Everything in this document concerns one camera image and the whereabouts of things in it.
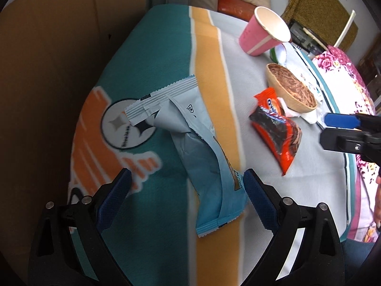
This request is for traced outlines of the person's right hand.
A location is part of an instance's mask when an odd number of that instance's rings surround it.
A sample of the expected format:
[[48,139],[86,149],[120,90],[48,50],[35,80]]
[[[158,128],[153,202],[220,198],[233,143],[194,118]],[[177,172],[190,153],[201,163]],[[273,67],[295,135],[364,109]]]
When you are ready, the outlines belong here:
[[381,177],[380,175],[377,176],[376,183],[377,191],[375,196],[375,208],[374,208],[374,214],[373,218],[376,223],[376,227],[380,229],[380,223],[381,223]]

